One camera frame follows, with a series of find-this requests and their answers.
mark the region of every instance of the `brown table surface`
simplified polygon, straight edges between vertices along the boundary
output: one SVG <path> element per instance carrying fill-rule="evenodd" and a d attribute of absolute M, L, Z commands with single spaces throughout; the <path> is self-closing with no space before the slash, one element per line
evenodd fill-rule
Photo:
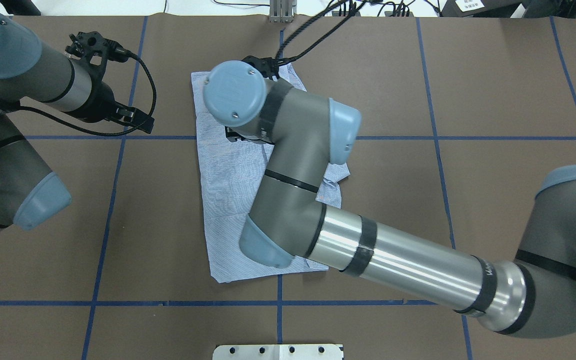
<path fill-rule="evenodd" d="M 344 344 L 349 360 L 576 359 L 576 333 L 499 335 L 334 270 L 211 278 L 190 73 L 274 55 L 282 25 L 261 15 L 14 20 L 58 50 L 92 30 L 142 47 L 158 102 L 153 135 L 115 139 L 12 114 L 73 203 L 33 231 L 0 233 L 0 360 L 199 360 L 222 344 L 277 342 Z M 286 54 L 336 21 L 316 22 Z M 576 164 L 576 20 L 355 18 L 294 66 L 309 91 L 363 114 L 343 209 L 444 246 L 511 260 L 543 178 Z M 134 71 L 111 63 L 105 81 L 147 109 L 151 90 Z"/>

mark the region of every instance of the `gray robot arm segment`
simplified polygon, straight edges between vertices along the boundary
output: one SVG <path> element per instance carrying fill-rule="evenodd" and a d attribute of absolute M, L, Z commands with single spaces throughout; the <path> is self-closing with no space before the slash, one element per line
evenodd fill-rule
<path fill-rule="evenodd" d="M 30 230 L 70 203 L 57 174 L 0 114 L 0 231 L 11 224 Z"/>
<path fill-rule="evenodd" d="M 576 192 L 560 203 L 552 195 L 576 188 L 576 180 L 559 176 L 539 194 L 515 262 L 489 262 L 445 248 L 316 202 L 316 185 L 337 148 L 330 136 L 332 102 L 291 89 L 273 104 L 272 93 L 283 92 L 274 91 L 284 86 L 281 80 L 251 80 L 246 73 L 252 76 L 254 69 L 244 63 L 219 65 L 204 88 L 206 107 L 222 125 L 275 144 L 240 239 L 245 255 L 275 267 L 288 266 L 292 256 L 306 257 L 477 317 L 504 335 L 548 338 L 576 331 L 576 278 L 568 273 L 576 269 L 576 260 L 568 262 L 565 255 L 576 247 L 576 236 L 571 237 L 576 208 L 567 208 L 576 204 Z M 263 116 L 269 107 L 278 108 L 274 118 Z M 274 121 L 270 135 L 269 121 Z M 357 134 L 348 133 L 353 139 Z M 351 149 L 352 143 L 344 148 Z M 543 205 L 548 198 L 553 203 Z M 550 220 L 538 226 L 535 219 Z M 558 260 L 567 270 L 557 273 L 522 257 L 528 248 L 541 254 L 551 247 L 558 250 L 542 257 Z M 561 306 L 573 309 L 553 319 Z"/>

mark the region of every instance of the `white metal plate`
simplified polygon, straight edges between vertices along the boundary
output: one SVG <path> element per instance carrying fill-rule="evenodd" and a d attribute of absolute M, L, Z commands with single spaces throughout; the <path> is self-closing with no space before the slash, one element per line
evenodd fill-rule
<path fill-rule="evenodd" d="M 212 360 L 343 360 L 341 344 L 221 345 Z"/>

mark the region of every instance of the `metal bracket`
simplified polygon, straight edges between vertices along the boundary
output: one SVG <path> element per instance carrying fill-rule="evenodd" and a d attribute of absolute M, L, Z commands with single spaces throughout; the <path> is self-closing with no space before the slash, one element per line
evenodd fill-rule
<path fill-rule="evenodd" d="M 341 344 L 222 345 L 212 360 L 343 360 Z"/>
<path fill-rule="evenodd" d="M 297 0 L 270 0 L 270 22 L 292 23 L 296 6 Z"/>

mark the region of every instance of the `cable connector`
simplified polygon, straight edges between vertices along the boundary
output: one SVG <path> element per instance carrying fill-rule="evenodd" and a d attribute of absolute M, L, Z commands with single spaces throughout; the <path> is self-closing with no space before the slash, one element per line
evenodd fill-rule
<path fill-rule="evenodd" d="M 248 55 L 241 61 L 255 68 L 264 78 L 270 79 L 276 76 L 279 79 L 279 66 L 281 64 L 278 59 L 273 59 L 272 57 L 260 59 L 259 57 Z"/>

